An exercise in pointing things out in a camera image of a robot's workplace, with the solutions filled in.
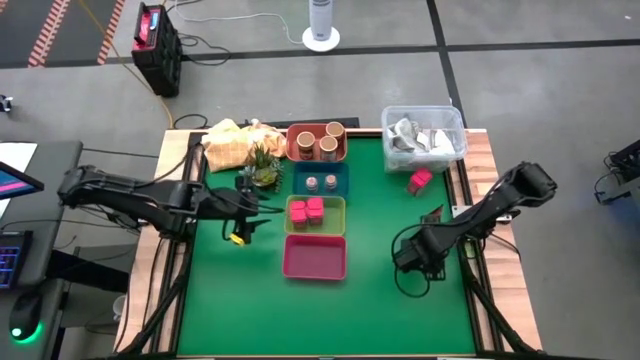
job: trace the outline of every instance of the gray concrete floor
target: gray concrete floor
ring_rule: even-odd
[[[634,1],[436,3],[448,44],[640,38]],[[116,34],[120,49],[130,46],[136,11],[137,2],[127,0]],[[307,26],[302,0],[204,0],[183,12],[262,11],[285,16],[294,39]],[[424,1],[345,0],[336,11],[342,47],[435,42]],[[185,24],[175,15],[179,30],[232,51],[297,48],[277,19]],[[451,54],[468,125],[489,129],[498,168],[537,161],[560,186],[554,200],[514,224],[542,342],[553,354],[637,359],[640,351],[640,214],[625,201],[598,206],[592,190],[606,172],[602,158],[640,136],[639,59],[638,47]],[[2,139],[80,139],[87,147],[159,151],[164,113],[118,65],[2,70],[0,79],[19,106],[0,122]],[[233,60],[217,68],[185,63],[181,91],[169,101],[174,115],[202,113],[212,122],[357,116],[362,126],[378,126],[388,105],[449,102],[436,53]],[[83,154],[82,162],[140,178],[155,167],[154,159],[95,153]],[[61,234],[61,243],[78,235],[84,246],[135,241],[109,229],[65,225]],[[78,335],[65,342],[65,358],[104,355],[112,342]]]

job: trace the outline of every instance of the blue tray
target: blue tray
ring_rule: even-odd
[[[331,174],[336,176],[338,186],[329,191],[324,186],[324,178]],[[309,176],[315,176],[318,179],[318,191],[307,190],[305,183]],[[342,196],[346,199],[349,195],[349,166],[341,162],[297,162],[293,168],[293,194]]]

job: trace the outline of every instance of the monitor screen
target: monitor screen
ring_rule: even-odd
[[[44,185],[36,179],[0,162],[0,200],[42,191]]]

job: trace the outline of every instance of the white speaker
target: white speaker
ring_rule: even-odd
[[[302,42],[312,51],[326,52],[340,42],[340,33],[331,26],[333,21],[333,0],[309,0],[309,23],[311,26],[302,34]]]

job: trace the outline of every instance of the pink tray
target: pink tray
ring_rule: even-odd
[[[284,243],[282,273],[288,278],[343,280],[347,243],[342,236],[289,235]]]

